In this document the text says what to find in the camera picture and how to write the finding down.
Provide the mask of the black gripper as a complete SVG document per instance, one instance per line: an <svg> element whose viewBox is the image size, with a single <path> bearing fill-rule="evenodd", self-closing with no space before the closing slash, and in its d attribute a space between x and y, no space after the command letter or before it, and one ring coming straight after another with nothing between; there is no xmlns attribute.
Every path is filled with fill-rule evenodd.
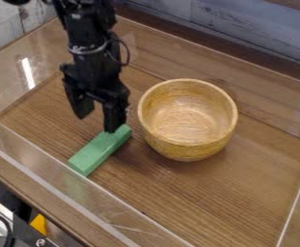
<svg viewBox="0 0 300 247"><path fill-rule="evenodd" d="M113 133L127 122L129 89L120 79L123 61L119 47L69 47L73 62L60 65L63 84L72 111L84 119L93 102L103 104L104 131Z"/></svg>

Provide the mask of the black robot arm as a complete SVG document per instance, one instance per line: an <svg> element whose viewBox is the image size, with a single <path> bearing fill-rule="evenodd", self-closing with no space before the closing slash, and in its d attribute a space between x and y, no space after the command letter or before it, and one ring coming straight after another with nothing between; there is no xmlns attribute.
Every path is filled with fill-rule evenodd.
<svg viewBox="0 0 300 247"><path fill-rule="evenodd" d="M73 62L61 64L63 85L71 108L79 119L101 104L104 131L113 133L127 122L131 91L120 79L120 44L124 41L112 30L115 9L109 0L40 0L52 5L68 37L68 52Z"/></svg>

